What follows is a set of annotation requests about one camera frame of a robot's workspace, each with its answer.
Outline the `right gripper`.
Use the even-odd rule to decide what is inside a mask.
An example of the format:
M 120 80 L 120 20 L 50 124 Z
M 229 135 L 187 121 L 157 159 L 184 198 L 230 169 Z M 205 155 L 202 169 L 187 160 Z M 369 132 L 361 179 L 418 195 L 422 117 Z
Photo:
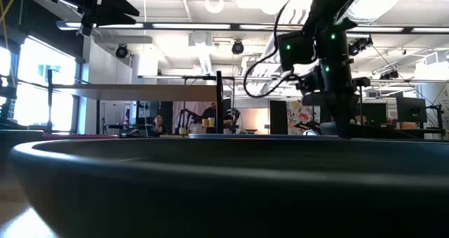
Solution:
M 310 72 L 297 77 L 296 89 L 302 94 L 302 104 L 309 106 L 333 105 L 339 99 L 353 99 L 357 87 L 370 86 L 368 77 L 352 79 L 347 86 L 336 91 L 326 90 L 324 78 L 320 72 Z M 331 106 L 329 108 L 333 122 L 324 124 L 325 135 L 337 135 L 341 138 L 351 138 L 352 120 L 355 119 L 357 106 Z

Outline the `wooden shelf with black legs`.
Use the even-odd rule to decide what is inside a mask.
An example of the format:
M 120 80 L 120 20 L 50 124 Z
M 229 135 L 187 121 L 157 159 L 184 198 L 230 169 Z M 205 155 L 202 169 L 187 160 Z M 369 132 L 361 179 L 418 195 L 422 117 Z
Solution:
M 215 101 L 222 111 L 223 87 L 222 75 L 218 72 L 213 76 L 182 76 L 188 79 L 216 80 L 216 85 L 154 85 L 154 84 L 54 84 L 51 77 L 48 78 L 48 92 L 54 91 L 68 93 L 96 102 L 95 111 L 95 133 L 99 134 L 100 125 L 100 102 L 101 101 Z

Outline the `black computer monitor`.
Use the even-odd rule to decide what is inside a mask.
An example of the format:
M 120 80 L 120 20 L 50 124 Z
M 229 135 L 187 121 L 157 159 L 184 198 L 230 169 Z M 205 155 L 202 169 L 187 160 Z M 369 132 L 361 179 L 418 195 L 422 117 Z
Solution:
M 397 98 L 396 109 L 399 122 L 427 123 L 425 99 Z
M 387 122 L 386 103 L 363 103 L 363 121 L 365 124 L 380 125 Z

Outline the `black cabinet panel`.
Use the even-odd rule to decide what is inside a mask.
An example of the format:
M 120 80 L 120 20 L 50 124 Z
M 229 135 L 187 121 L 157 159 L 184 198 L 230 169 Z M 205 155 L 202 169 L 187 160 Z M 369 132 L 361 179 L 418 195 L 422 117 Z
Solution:
M 269 101 L 269 122 L 272 135 L 287 135 L 288 120 L 286 101 Z

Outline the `linear ceiling light strip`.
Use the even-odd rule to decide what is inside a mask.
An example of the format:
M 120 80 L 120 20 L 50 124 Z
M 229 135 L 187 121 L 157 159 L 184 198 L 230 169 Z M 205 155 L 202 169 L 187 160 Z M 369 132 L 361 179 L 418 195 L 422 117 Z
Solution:
M 99 29 L 110 30 L 202 30 L 202 31 L 233 31 L 233 32 L 271 32 L 274 24 L 237 24 L 237 23 L 195 23 L 195 22 L 140 22 L 133 25 L 105 25 Z M 449 27 L 392 27 L 392 26 L 375 26 L 375 25 L 359 25 L 348 32 L 351 33 L 372 33 L 372 34 L 449 34 Z

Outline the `black equipment stand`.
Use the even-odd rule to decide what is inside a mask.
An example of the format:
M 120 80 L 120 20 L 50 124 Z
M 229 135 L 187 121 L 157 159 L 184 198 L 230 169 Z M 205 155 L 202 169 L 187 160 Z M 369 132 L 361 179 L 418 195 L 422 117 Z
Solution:
M 427 109 L 427 121 L 431 125 L 431 130 L 435 131 L 440 140 L 445 140 L 445 129 L 443 126 L 442 105 L 430 105 Z

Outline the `person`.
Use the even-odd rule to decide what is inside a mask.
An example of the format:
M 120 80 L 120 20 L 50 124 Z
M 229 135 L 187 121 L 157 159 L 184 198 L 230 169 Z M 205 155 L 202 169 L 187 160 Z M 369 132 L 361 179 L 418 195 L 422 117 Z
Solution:
M 154 118 L 154 123 L 150 125 L 149 135 L 151 137 L 159 137 L 160 135 L 167 135 L 168 130 L 163 124 L 163 117 L 158 114 Z
M 215 118 L 216 117 L 217 105 L 215 102 L 211 102 L 210 106 L 203 111 L 201 115 L 203 119 Z

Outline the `bright window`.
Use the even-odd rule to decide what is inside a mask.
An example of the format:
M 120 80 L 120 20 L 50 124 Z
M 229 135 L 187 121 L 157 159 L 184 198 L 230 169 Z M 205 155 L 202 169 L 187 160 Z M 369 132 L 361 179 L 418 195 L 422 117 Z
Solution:
M 46 126 L 55 131 L 70 131 L 73 126 L 74 98 L 53 92 L 48 105 L 48 72 L 53 84 L 75 82 L 76 60 L 52 46 L 29 36 L 20 46 L 17 100 L 13 118 L 24 126 Z

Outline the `floral wall poster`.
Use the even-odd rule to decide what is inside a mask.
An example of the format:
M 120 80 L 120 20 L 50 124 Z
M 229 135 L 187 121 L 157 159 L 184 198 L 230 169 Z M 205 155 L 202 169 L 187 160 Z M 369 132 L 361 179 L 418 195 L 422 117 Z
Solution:
M 313 120 L 313 109 L 305 106 L 300 100 L 288 101 L 287 122 L 288 135 L 302 135 L 310 127 L 307 125 Z

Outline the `silver ventilation duct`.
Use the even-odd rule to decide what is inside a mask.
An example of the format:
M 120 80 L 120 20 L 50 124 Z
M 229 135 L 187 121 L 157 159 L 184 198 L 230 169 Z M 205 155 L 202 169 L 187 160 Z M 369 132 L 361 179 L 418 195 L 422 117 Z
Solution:
M 334 17 L 335 24 L 348 19 L 356 24 L 370 24 L 390 11 L 400 0 L 344 0 Z

